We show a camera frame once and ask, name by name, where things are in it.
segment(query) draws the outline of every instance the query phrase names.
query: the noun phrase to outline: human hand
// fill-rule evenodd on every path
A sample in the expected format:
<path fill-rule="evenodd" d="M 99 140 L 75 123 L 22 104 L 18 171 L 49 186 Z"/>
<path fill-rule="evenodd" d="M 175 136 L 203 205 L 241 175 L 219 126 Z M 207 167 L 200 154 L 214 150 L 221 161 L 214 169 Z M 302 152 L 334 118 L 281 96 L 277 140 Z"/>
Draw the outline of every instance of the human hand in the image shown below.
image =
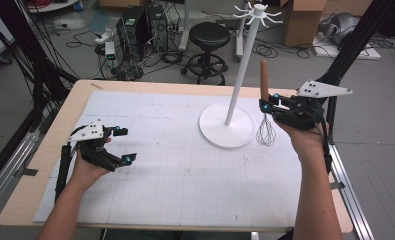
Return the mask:
<path fill-rule="evenodd" d="M 313 159 L 316 155 L 321 154 L 323 156 L 322 135 L 316 128 L 302 131 L 276 121 L 275 123 L 290 136 L 293 148 L 302 163 L 309 161 L 308 159 Z"/>
<path fill-rule="evenodd" d="M 85 161 L 81 156 L 81 150 L 78 149 L 76 153 L 75 168 L 73 169 L 72 177 L 68 184 L 73 185 L 79 191 L 87 191 L 101 176 L 107 174 L 109 171 L 95 166 Z"/>

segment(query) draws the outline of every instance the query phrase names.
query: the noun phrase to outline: wooden stick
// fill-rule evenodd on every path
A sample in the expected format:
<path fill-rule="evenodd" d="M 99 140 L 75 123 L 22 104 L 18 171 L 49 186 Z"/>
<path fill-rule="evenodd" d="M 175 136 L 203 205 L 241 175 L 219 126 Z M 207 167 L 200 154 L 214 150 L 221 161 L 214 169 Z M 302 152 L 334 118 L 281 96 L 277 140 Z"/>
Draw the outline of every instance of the wooden stick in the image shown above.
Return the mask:
<path fill-rule="evenodd" d="M 269 100 L 268 87 L 268 63 L 266 59 L 260 61 L 260 97 L 262 100 Z"/>

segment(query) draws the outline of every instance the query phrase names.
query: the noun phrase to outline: human arm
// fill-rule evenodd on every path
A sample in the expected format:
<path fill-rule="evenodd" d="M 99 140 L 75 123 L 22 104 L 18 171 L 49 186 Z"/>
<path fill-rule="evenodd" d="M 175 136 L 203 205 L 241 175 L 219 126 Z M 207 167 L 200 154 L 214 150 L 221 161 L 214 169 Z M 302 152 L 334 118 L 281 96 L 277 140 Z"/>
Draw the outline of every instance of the human arm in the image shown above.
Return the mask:
<path fill-rule="evenodd" d="M 73 239 L 82 197 L 106 173 L 106 169 L 83 160 L 78 150 L 72 177 L 57 199 L 37 239 Z"/>
<path fill-rule="evenodd" d="M 302 181 L 293 239 L 343 239 L 326 172 L 321 136 L 277 123 L 300 159 Z"/>

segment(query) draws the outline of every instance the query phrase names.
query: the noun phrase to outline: metal bracket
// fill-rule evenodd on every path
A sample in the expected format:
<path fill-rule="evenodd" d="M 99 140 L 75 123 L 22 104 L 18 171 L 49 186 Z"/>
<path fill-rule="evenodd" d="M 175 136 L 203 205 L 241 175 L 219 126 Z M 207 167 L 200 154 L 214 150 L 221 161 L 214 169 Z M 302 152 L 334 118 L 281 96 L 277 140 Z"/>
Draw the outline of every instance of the metal bracket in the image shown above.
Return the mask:
<path fill-rule="evenodd" d="M 352 94 L 353 90 L 350 88 L 342 88 L 326 83 L 308 80 L 297 91 L 297 96 L 311 97 L 311 98 L 326 98 L 341 95 Z"/>
<path fill-rule="evenodd" d="M 97 122 L 91 122 L 88 126 L 70 136 L 69 142 L 101 138 L 103 137 L 103 133 L 103 122 L 98 119 Z"/>

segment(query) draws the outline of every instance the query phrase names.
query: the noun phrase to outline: chair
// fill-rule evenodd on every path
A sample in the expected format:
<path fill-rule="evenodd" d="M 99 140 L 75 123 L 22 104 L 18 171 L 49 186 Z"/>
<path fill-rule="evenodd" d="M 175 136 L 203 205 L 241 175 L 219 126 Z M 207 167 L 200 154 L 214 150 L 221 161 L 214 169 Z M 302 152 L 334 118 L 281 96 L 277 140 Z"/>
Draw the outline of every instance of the chair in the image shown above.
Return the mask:
<path fill-rule="evenodd" d="M 202 78 L 220 76 L 222 82 L 218 85 L 225 85 L 223 73 L 228 70 L 228 66 L 222 58 L 212 52 L 228 44 L 231 38 L 229 31 L 219 24 L 203 22 L 190 29 L 189 38 L 204 53 L 192 56 L 187 65 L 181 69 L 181 74 L 185 75 L 187 70 L 190 70 L 198 76 L 197 84 L 200 84 Z"/>

